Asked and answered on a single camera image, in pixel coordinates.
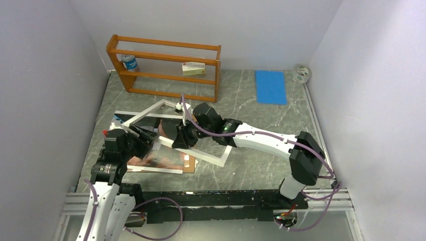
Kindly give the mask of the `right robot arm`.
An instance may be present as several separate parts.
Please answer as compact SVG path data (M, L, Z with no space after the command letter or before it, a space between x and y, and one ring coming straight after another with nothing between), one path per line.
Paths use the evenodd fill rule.
M284 178L276 195L282 208L289 208L306 186L314 186L325 164L325 153L310 133L286 135L255 128L232 118L222 118L203 102L193 110L183 101L175 105L182 121L176 126L174 149L190 149L199 139L212 138L221 146L249 148L287 158L291 173Z

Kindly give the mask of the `printed photo of people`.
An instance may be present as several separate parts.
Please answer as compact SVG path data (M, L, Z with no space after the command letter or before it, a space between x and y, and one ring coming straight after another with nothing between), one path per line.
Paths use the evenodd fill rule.
M180 119L161 117L159 114L149 114L134 125L156 133L157 135L173 140L176 138L175 126ZM161 173L194 173L196 159L194 156L154 142L147 155L143 158L132 157L127 162L130 172L161 172Z

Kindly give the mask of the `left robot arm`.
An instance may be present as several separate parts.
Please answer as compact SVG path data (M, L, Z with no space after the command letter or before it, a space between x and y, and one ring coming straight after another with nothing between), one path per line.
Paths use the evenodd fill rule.
M130 212L144 204L140 184L123 182L127 163L145 157L157 137L134 124L104 132L91 177L85 180L90 194L77 240L118 240Z

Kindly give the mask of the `wooden picture frame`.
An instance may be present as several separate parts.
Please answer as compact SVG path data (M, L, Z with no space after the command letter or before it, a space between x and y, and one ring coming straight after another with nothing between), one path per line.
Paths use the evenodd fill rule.
M161 118L170 117L170 118L179 119L179 120L182 119L181 115L154 114L154 111L156 109L162 108L163 106L169 106L169 107L172 107L174 109L175 106L176 106L176 103L169 101L169 100L166 100L166 99L162 99L162 100L158 101L157 103L151 105L150 107L146 108L145 110L143 110L141 112L136 112L135 115L132 118L130 118L129 120L127 120L127 121L125 121L124 123L121 124L121 128L135 134L135 132L130 129L130 125L135 124L137 121L141 120L143 117L146 117L146 116L154 116L154 117L161 117ZM219 167L223 167L225 165L225 163L228 159L228 156L229 156L232 149L233 149L233 147L226 146L220 157L211 155L209 153L203 152L203 151L196 149L196 148L176 149L176 150L183 152L185 154L188 154L190 156L194 156L197 160L204 160L206 162L215 164Z

